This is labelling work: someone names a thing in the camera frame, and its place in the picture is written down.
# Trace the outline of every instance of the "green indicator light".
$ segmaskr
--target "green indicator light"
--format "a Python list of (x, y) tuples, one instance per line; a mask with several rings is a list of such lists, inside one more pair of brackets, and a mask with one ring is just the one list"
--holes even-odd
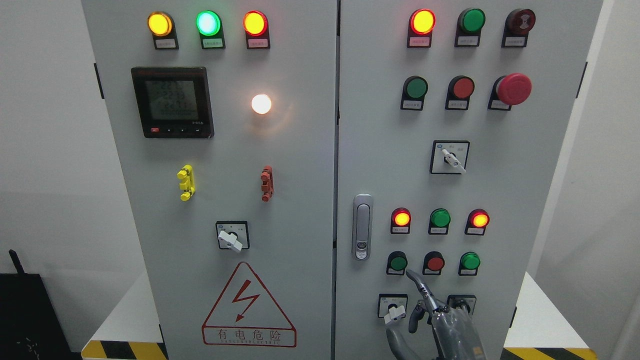
[(451, 215), (445, 209), (438, 209), (431, 214), (431, 223), (436, 227), (445, 227), (451, 222)]
[(213, 36), (220, 31), (220, 23), (218, 14), (209, 10), (199, 13), (196, 18), (198, 31), (207, 37)]
[(391, 268), (395, 271), (404, 270), (404, 268), (406, 268), (406, 265), (407, 263), (405, 258), (397, 257), (391, 260)]
[(484, 26), (486, 17), (480, 9), (465, 10), (460, 17), (460, 28), (466, 33), (477, 33)]
[(418, 99), (427, 93), (427, 88), (427, 82), (422, 78), (416, 77), (406, 85), (406, 94)]
[(467, 270), (475, 270), (480, 267), (480, 257), (475, 252), (468, 252), (462, 255), (460, 263)]

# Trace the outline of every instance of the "yellow terminal block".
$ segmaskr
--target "yellow terminal block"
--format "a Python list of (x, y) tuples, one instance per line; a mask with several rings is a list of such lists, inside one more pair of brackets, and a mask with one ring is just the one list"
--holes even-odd
[(180, 180), (180, 190), (182, 190), (182, 194), (180, 194), (180, 200), (188, 201), (193, 194), (196, 192), (196, 184), (193, 181), (193, 167), (187, 164), (178, 171), (177, 174), (178, 180)]

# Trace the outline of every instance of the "green push button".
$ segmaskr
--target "green push button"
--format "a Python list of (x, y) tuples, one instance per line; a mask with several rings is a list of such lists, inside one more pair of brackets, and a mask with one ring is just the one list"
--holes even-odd
[(419, 76), (409, 80), (405, 86), (406, 94), (414, 99), (423, 97), (427, 93), (427, 89), (427, 82)]
[(462, 255), (460, 264), (467, 270), (475, 270), (480, 267), (480, 257), (475, 252), (468, 252)]
[(486, 17), (480, 9), (467, 9), (460, 16), (460, 28), (462, 31), (473, 34), (484, 26)]
[(445, 227), (451, 222), (451, 215), (445, 209), (437, 209), (431, 213), (431, 223), (435, 227)]
[(406, 268), (406, 266), (406, 259), (402, 258), (401, 256), (391, 259), (391, 268), (395, 271), (402, 271)]

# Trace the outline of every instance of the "lightning bolt symbol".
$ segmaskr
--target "lightning bolt symbol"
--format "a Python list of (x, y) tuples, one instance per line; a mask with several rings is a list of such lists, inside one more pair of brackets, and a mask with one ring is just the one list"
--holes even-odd
[(244, 301), (244, 300), (248, 300), (251, 299), (251, 302), (249, 303), (249, 305), (246, 306), (246, 308), (244, 309), (244, 311), (242, 312), (242, 314), (238, 314), (238, 316), (236, 316), (236, 322), (242, 320), (244, 318), (244, 313), (246, 313), (247, 310), (249, 310), (249, 308), (251, 307), (251, 305), (253, 305), (253, 303), (258, 299), (258, 297), (260, 296), (260, 294), (257, 295), (251, 295), (251, 296), (247, 296), (247, 297), (240, 297), (242, 295), (242, 293), (249, 287), (249, 285), (251, 285), (251, 280), (245, 280), (244, 284), (240, 287), (240, 290), (238, 291), (238, 293), (236, 294), (236, 297), (234, 297), (233, 302), (239, 302), (239, 301)]

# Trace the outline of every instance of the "white switch handle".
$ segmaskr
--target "white switch handle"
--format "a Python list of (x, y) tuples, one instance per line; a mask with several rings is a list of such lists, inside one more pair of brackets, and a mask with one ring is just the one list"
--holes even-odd
[(392, 306), (389, 309), (389, 313), (385, 315), (385, 325), (389, 325), (390, 323), (394, 323), (406, 316), (406, 310), (404, 310), (404, 305), (400, 305), (399, 307)]
[(442, 154), (444, 154), (444, 159), (447, 164), (454, 167), (456, 170), (460, 171), (461, 174), (466, 174), (467, 171), (464, 167), (462, 167), (462, 163), (458, 160), (453, 154), (451, 154), (447, 149), (442, 149)]
[(218, 241), (235, 252), (242, 251), (242, 243), (238, 241), (238, 237), (234, 234), (228, 234), (226, 231), (221, 230), (220, 234), (218, 234)]

